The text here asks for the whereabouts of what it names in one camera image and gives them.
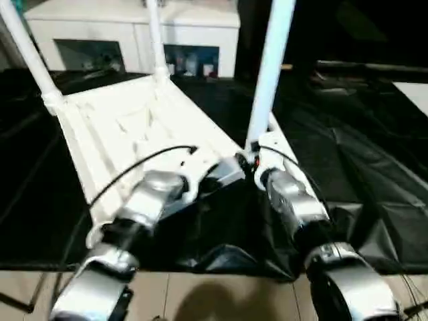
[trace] floor tile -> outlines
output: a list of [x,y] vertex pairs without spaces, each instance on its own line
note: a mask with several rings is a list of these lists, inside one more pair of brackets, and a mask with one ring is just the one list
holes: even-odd
[[163,316],[167,296],[167,273],[138,273],[130,288],[134,297],[126,321],[151,321]]
[[312,297],[310,295],[310,283],[306,276],[302,275],[294,282],[294,290],[296,292],[296,299],[299,307],[300,317],[302,321],[317,320],[314,305],[312,304]]
[[238,276],[171,274],[168,321],[299,320],[291,284]]
[[[64,276],[64,283],[71,276]],[[168,274],[138,273],[130,284],[134,297],[129,307],[126,321],[151,321],[162,316],[167,294]],[[51,291],[55,282],[55,274],[49,274],[43,291],[35,307],[35,311],[25,317],[25,321],[47,320]]]

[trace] black fabric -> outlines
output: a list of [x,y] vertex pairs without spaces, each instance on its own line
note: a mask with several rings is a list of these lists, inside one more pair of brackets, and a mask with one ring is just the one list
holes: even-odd
[[[138,75],[55,74],[66,93]],[[253,86],[175,80],[243,145]],[[62,132],[26,72],[0,74],[0,268],[55,270],[86,204]],[[383,273],[427,273],[427,118],[390,84],[301,84],[282,77],[274,112],[317,182],[337,229]],[[68,268],[83,258],[88,218]],[[240,181],[161,221],[143,269],[292,281],[301,258],[251,181]]]

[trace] white frame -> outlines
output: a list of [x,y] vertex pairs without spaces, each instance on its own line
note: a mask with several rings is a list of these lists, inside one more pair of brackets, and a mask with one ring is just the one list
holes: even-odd
[[[72,154],[74,164],[78,170],[84,189],[91,189],[90,193],[85,192],[88,200],[93,197],[93,194],[99,191],[103,186],[111,180],[111,174],[108,173],[106,164],[103,164],[102,158],[96,152],[96,142],[91,139],[89,130],[86,128],[85,122],[80,115],[78,104],[79,97],[87,96],[89,101],[95,99],[104,105],[108,105],[108,94],[116,94],[118,96],[126,96],[128,103],[138,101],[140,97],[140,87],[148,85],[150,94],[154,100],[152,104],[157,102],[158,108],[156,113],[162,114],[162,121],[173,128],[178,133],[181,139],[193,139],[198,135],[203,137],[196,139],[198,141],[205,140],[205,146],[214,150],[220,157],[233,156],[241,149],[206,115],[198,109],[198,107],[188,99],[175,85],[169,80],[169,74],[165,63],[165,53],[162,43],[161,25],[158,19],[156,0],[148,0],[148,8],[150,11],[150,38],[154,52],[154,75],[140,78],[137,80],[124,82],[116,85],[98,88],[64,98],[58,89],[55,87],[50,78],[43,62],[38,55],[34,45],[32,44],[18,14],[16,13],[10,0],[0,0],[0,14],[5,20],[5,23],[10,30],[19,51],[38,86],[42,92],[42,98],[46,107],[53,114],[58,113],[60,123],[62,124],[70,152]],[[270,21],[268,25],[265,47],[257,81],[255,98],[253,101],[253,109],[251,111],[251,120],[247,135],[246,148],[249,154],[249,146],[251,142],[258,140],[270,127],[271,130],[278,132],[278,137],[282,140],[281,146],[285,146],[285,152],[296,159],[290,145],[272,114],[272,106],[280,75],[280,66],[284,57],[288,32],[292,22],[294,11],[294,0],[274,0]],[[185,43],[188,38],[183,38],[179,43]],[[122,95],[124,89],[131,90],[129,95]],[[192,123],[197,124],[197,127],[189,128],[186,124],[177,122],[177,117],[188,119]],[[112,154],[112,161],[119,156],[120,153]],[[309,182],[305,179],[304,174],[302,180],[307,185],[308,190],[312,190]],[[101,210],[107,212],[107,216],[93,216],[94,224],[111,219],[112,212],[120,206],[120,193],[117,188],[109,191],[110,196],[101,200]],[[88,240],[87,244],[91,246],[95,242],[94,238]]]

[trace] tiled floor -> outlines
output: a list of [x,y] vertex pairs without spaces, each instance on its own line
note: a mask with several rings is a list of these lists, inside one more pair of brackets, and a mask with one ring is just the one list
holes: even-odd
[[[0,272],[0,292],[29,302],[40,274]],[[402,307],[413,303],[400,277],[385,278]],[[428,296],[428,278],[411,278],[417,300]],[[49,274],[34,313],[25,315],[0,303],[0,320],[46,320],[54,275]],[[309,283],[301,277],[294,284],[238,276],[139,273],[131,284],[134,299],[127,321],[151,321],[163,316],[168,321],[313,321],[317,320]],[[428,321],[428,312],[421,319]]]

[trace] cabinet door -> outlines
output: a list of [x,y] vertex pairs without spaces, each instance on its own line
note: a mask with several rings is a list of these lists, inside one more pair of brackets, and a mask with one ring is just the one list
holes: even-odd
[[[64,52],[59,45],[73,41],[111,41],[120,49],[120,59],[127,72],[141,72],[134,27],[131,23],[29,20],[31,32],[50,70],[66,70]],[[75,46],[68,50],[76,55]]]

